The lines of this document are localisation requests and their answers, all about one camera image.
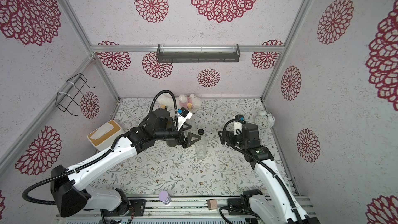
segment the tissue box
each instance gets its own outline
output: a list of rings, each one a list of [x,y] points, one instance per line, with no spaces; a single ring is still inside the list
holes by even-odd
[[[96,139],[91,138],[98,130],[101,131],[101,129],[103,129],[102,126],[87,135],[87,138],[90,141],[90,143],[92,143],[92,145],[95,148],[97,148],[97,150],[99,151],[105,150],[106,148],[110,147],[112,143],[115,141],[115,138],[120,134],[124,133],[123,128],[119,126],[119,124],[116,121],[110,120],[108,121],[108,123],[111,124],[113,128],[111,130],[106,129],[107,132],[105,132],[100,137],[97,137]]]

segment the cable tie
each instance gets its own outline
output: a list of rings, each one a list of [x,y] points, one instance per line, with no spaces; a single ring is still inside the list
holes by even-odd
[[[64,93],[64,92],[58,92],[58,93],[63,93],[63,94],[66,94],[67,96],[70,97],[70,94],[68,94],[68,93]]]

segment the plush toy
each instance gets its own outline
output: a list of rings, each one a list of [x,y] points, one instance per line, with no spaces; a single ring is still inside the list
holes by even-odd
[[[181,94],[180,97],[178,97],[178,100],[180,101],[180,106],[185,107],[188,110],[199,108],[202,105],[201,99],[196,97],[193,93],[189,97]]]
[[[161,108],[167,108],[167,110],[172,113],[172,116],[174,116],[174,102],[171,95],[167,93],[161,94],[156,101]]]

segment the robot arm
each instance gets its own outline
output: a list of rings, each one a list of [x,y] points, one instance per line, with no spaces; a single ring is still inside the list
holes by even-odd
[[[229,122],[233,121],[240,124],[234,124],[234,131],[218,132],[220,141],[245,154],[246,161],[266,185],[275,206],[273,207],[259,190],[251,190],[241,195],[245,210],[255,212],[267,224],[302,223],[302,220],[308,218],[308,214],[294,198],[290,186],[282,181],[271,152],[261,145],[257,125],[246,123],[243,115],[236,115],[235,120]]]
[[[117,215],[127,212],[129,201],[122,190],[93,189],[89,184],[123,160],[154,146],[156,140],[171,140],[183,148],[190,147],[200,140],[184,136],[184,131],[191,128],[185,121],[191,116],[192,113],[187,109],[179,109],[177,129],[166,109],[156,109],[138,127],[131,128],[119,137],[115,145],[67,168],[62,165],[55,167],[51,176],[60,178],[51,182],[51,193],[61,217],[69,217],[83,209],[105,209]],[[25,200],[29,198],[25,192],[23,196]]]

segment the tissue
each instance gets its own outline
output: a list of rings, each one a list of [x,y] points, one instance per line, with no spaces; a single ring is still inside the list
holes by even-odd
[[[99,127],[97,129],[97,131],[94,132],[94,134],[90,138],[98,139],[98,138],[102,137],[105,133],[111,131],[112,129],[113,129],[113,125],[111,125],[110,123],[105,123],[101,127]]]

